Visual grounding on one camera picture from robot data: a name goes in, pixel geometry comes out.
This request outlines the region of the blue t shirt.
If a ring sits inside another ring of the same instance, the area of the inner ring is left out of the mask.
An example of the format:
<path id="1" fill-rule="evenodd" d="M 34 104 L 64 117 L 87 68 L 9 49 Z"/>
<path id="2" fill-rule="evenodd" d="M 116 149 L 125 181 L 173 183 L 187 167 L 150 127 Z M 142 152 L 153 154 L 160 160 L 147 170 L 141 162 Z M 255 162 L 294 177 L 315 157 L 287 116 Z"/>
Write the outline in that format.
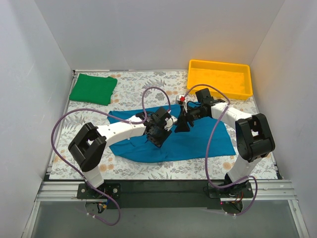
<path id="1" fill-rule="evenodd" d="M 121 119 L 128 119 L 142 110 L 110 111 L 109 114 Z M 172 134 L 161 148 L 157 148 L 147 140 L 146 135 L 133 137 L 117 142 L 110 146 L 116 156 L 139 163 L 159 163 L 169 161 L 189 160 L 204 158 L 211 131 L 216 119 L 202 118 L 194 122 L 194 127 L 189 132 Z M 236 155 L 230 136 L 224 123 L 220 122 L 213 134 L 209 157 Z"/>

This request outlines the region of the yellow plastic tray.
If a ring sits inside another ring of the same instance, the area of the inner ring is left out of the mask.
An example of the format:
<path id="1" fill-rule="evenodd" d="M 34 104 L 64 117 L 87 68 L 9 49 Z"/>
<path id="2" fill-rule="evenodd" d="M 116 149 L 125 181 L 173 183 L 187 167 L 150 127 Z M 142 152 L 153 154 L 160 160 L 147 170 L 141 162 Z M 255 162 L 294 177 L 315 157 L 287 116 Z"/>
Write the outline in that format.
<path id="1" fill-rule="evenodd" d="M 247 64 L 192 59 L 189 61 L 187 89 L 191 94 L 211 85 L 230 99 L 247 100 L 253 96 L 250 67 Z"/>

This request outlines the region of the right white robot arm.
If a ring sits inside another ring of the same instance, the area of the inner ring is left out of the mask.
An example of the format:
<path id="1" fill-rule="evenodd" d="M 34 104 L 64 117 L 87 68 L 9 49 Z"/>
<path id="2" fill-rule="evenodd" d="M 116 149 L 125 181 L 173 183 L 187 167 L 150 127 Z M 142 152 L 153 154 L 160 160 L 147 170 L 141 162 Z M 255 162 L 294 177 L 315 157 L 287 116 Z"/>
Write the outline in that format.
<path id="1" fill-rule="evenodd" d="M 211 180 L 209 185 L 235 197 L 246 187 L 255 166 L 275 149 L 275 142 L 264 114 L 252 115 L 230 106 L 230 100 L 214 99 L 207 88 L 196 92 L 198 105 L 190 107 L 184 95 L 176 97 L 180 114 L 175 132 L 189 132 L 194 121 L 212 118 L 216 124 L 223 122 L 236 132 L 238 157 L 234 166 L 226 173 L 222 184 Z"/>

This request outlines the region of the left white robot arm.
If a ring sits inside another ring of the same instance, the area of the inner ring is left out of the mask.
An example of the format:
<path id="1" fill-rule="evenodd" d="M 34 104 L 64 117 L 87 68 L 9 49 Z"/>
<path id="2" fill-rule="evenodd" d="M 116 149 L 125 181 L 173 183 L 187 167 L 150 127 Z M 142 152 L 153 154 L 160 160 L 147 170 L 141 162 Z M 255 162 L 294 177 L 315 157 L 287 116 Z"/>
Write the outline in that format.
<path id="1" fill-rule="evenodd" d="M 68 150 L 89 184 L 88 192 L 94 198 L 101 198 L 105 194 L 99 163 L 106 148 L 117 142 L 143 135 L 160 148 L 172 133 L 171 129 L 176 123 L 177 118 L 160 107 L 154 113 L 138 113 L 112 124 L 84 124 L 70 142 Z"/>

